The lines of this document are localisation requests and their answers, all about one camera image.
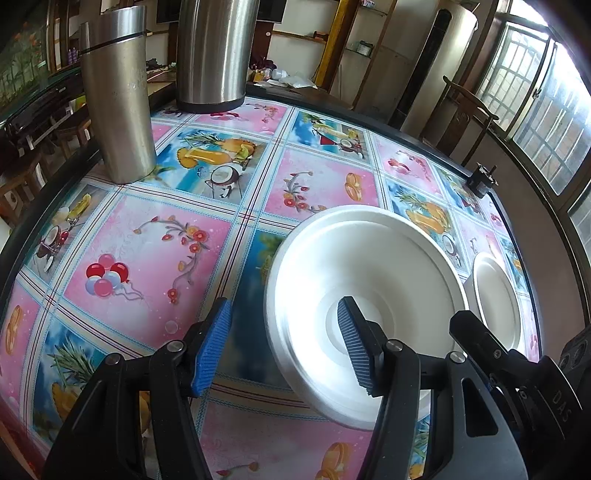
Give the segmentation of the white foam bowl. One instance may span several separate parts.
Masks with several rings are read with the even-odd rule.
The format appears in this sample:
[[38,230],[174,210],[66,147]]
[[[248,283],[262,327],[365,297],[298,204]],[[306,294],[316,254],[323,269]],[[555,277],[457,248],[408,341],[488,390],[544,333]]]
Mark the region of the white foam bowl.
[[481,252],[464,282],[470,310],[507,349],[521,340],[521,315],[517,295],[508,275],[490,254]]
[[264,291],[276,365],[315,411],[342,426],[371,430],[380,401],[359,385],[346,351],[337,316],[345,296],[388,337],[433,357],[455,349],[449,322],[468,300],[435,241],[381,208],[329,208],[280,244]]

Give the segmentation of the red glass plate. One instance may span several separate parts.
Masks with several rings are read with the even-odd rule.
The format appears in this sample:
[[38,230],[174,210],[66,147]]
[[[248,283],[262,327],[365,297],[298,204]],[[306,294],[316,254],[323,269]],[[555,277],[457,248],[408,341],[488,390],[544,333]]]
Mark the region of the red glass plate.
[[1,397],[1,439],[24,469],[34,479],[40,479],[45,456],[19,417],[18,405],[12,397]]

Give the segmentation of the colourful printed tablecloth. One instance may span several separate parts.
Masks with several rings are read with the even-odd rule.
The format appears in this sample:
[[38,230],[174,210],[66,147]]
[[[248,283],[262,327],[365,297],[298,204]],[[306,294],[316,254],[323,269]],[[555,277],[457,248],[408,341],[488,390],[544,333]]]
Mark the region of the colourful printed tablecloth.
[[519,349],[540,355],[529,280],[507,217],[449,160],[349,115],[250,97],[235,111],[152,117],[155,171],[118,186],[76,158],[47,183],[1,304],[1,397],[46,457],[109,353],[148,355],[212,301],[232,302],[214,382],[190,404],[216,479],[353,479],[370,436],[325,419],[284,382],[263,294],[280,243],[311,215],[370,205],[412,221],[467,279],[492,254],[517,293]]

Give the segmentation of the small black table clamp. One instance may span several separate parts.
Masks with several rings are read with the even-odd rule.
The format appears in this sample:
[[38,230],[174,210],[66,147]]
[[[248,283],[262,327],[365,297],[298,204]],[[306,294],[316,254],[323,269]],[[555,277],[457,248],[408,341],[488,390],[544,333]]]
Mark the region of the small black table clamp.
[[497,166],[488,168],[478,164],[476,170],[466,181],[468,189],[479,199],[483,199],[494,187],[498,185],[494,177]]

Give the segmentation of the dark wooden chair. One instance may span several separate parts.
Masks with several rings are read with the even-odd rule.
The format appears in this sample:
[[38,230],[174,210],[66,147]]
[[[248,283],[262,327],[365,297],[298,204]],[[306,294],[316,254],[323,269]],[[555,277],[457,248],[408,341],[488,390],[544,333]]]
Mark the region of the dark wooden chair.
[[[493,123],[499,120],[499,116],[493,113],[482,100],[480,100],[475,94],[466,89],[464,86],[453,82],[447,76],[443,76],[443,81],[445,82],[445,88],[421,133],[421,140],[442,154],[451,157],[451,154],[458,146],[468,126],[474,120],[476,114],[480,113],[484,117],[485,121],[481,127],[479,135],[475,139],[472,147],[465,155],[464,160],[461,163],[463,167],[466,167],[473,158]],[[439,122],[438,118],[440,112],[442,111],[444,102],[448,98],[448,95],[451,91],[457,93],[460,96],[460,100],[457,102],[456,111],[450,118],[448,126],[446,127],[439,141],[437,143],[433,143],[429,139],[429,136],[435,131],[436,125]]]

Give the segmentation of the green mahjong table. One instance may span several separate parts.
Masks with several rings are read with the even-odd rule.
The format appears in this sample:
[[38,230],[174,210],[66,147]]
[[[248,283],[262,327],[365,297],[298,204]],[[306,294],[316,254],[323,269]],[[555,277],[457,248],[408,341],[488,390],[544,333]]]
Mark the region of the green mahjong table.
[[46,83],[1,113],[1,145],[34,150],[72,115],[70,102],[83,93],[78,65],[50,75]]

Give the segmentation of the standing air conditioner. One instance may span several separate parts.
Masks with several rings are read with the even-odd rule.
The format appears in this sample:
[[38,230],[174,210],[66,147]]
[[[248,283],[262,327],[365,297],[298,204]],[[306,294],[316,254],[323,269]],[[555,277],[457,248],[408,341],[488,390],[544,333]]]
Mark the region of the standing air conditioner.
[[476,15],[460,1],[439,1],[429,34],[388,124],[419,138],[459,69],[477,28]]

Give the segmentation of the slim steel thermos flask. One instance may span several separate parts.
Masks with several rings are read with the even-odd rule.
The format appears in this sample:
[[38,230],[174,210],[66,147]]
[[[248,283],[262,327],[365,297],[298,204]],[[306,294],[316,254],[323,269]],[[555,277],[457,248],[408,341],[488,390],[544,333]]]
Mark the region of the slim steel thermos flask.
[[147,92],[147,9],[107,11],[80,25],[80,65],[91,127],[116,184],[138,181],[155,168]]

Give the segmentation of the large steel thermos jug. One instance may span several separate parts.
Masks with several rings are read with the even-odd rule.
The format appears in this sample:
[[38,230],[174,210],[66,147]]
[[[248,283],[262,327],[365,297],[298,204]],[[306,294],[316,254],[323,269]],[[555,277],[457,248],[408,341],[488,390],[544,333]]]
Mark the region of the large steel thermos jug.
[[256,0],[183,0],[180,4],[177,106],[189,113],[231,111],[245,101]]

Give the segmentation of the floral wall painting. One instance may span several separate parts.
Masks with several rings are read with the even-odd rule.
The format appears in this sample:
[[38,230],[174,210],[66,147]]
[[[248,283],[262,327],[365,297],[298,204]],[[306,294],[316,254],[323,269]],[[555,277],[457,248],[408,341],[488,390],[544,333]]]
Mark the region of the floral wall painting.
[[47,77],[48,1],[1,2],[1,110]]

